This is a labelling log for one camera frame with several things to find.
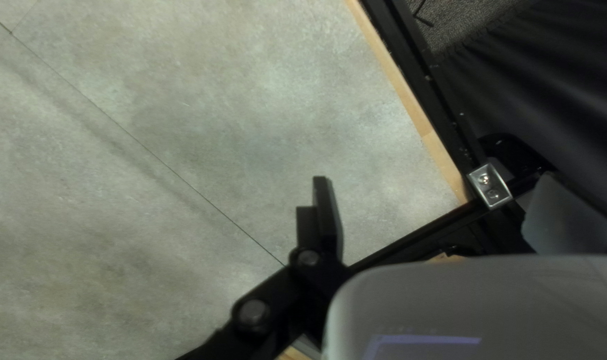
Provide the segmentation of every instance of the floor tile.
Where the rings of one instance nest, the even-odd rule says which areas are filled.
[[[0,360],[174,359],[281,266],[10,35]]]
[[[13,30],[38,0],[0,0],[0,22]]]
[[[458,205],[341,0],[42,0],[14,33],[283,261],[315,175],[348,263]]]

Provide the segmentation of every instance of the metal bracket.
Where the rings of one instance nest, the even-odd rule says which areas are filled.
[[[468,180],[488,209],[498,208],[512,200],[510,190],[491,163],[485,163],[471,171]]]

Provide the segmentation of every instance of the wooden edge strip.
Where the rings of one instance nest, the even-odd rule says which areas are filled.
[[[277,357],[277,360],[310,360],[310,357],[296,348],[288,347],[279,357]]]
[[[442,252],[441,254],[435,256],[434,258],[426,260],[426,264],[455,263],[455,262],[459,262],[459,261],[466,260],[466,259],[467,258],[464,256],[459,256],[459,255],[448,256],[445,254],[445,252]]]
[[[401,70],[399,70],[399,67],[392,59],[392,56],[388,52],[388,48],[386,48],[379,37],[379,33],[370,22],[370,19],[365,13],[365,10],[363,10],[359,0],[345,0],[345,3],[355,17],[356,23],[359,25],[359,28],[361,28],[363,35],[365,35],[365,39],[372,48],[374,55],[383,67],[383,71],[388,77],[388,80],[392,83],[397,95],[401,99],[401,103],[406,108],[408,115],[410,115],[410,119],[417,129],[417,132],[419,132],[424,146],[427,148],[427,151],[434,159],[436,166],[450,185],[454,195],[461,204],[470,201],[470,196],[466,190],[464,180],[459,173],[459,169],[452,161],[448,151],[445,150],[435,129],[427,119],[426,113],[421,108],[421,105],[410,89],[410,86],[408,86],[408,83],[401,74]]]

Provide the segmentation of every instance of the dark curtain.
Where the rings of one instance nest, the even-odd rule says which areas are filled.
[[[607,0],[540,0],[442,68],[478,135],[517,135],[607,202]]]

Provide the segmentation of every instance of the bolt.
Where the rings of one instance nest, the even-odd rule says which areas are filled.
[[[479,183],[484,185],[490,184],[490,176],[488,174],[479,176]]]
[[[496,190],[491,190],[491,191],[487,192],[487,195],[491,199],[498,199],[499,198],[499,192],[496,191]]]
[[[297,256],[297,263],[305,266],[315,266],[319,263],[319,254],[314,250],[304,250]]]
[[[238,316],[244,325],[259,325],[268,317],[268,305],[259,299],[248,300],[239,308]]]

